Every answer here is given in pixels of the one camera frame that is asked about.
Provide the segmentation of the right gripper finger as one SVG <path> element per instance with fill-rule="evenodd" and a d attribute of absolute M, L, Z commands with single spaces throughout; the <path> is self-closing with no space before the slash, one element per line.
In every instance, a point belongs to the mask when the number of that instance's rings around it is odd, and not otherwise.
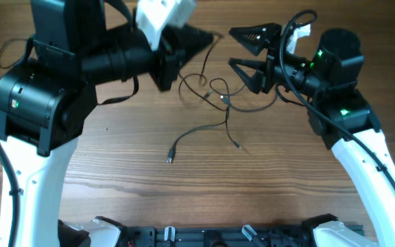
<path fill-rule="evenodd" d="M 230 58 L 228 64 L 243 81 L 249 91 L 255 94 L 263 92 L 265 89 L 265 62 Z M 248 75 L 241 67 L 254 69 L 254 74 Z"/>
<path fill-rule="evenodd" d="M 266 23 L 250 27 L 232 27 L 229 34 L 252 55 L 258 56 L 264 49 L 274 49 L 280 41 L 282 26 Z"/>

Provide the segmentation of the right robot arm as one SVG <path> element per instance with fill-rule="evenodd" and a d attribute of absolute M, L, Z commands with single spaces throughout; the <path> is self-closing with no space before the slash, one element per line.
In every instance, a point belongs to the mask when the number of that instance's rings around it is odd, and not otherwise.
<path fill-rule="evenodd" d="M 333 28 L 320 37 L 311 60 L 294 54 L 308 24 L 234 27 L 230 35 L 265 61 L 231 58 L 232 69 L 253 93 L 283 86 L 306 107 L 309 124 L 350 176 L 373 224 L 375 246 L 395 246 L 395 164 L 381 123 L 357 89 L 364 57 L 358 37 Z"/>

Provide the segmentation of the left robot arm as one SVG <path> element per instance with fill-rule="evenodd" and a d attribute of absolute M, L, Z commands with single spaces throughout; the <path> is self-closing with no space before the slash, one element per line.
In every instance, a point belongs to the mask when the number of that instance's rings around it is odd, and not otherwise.
<path fill-rule="evenodd" d="M 131 246 L 109 218 L 85 224 L 59 218 L 64 177 L 98 106 L 99 84 L 151 76 L 168 91 L 181 68 L 214 39 L 187 21 L 194 1 L 140 1 L 125 23 L 107 28 L 105 1 L 31 2 L 35 32 L 0 78 L 3 187 L 0 246 Z"/>

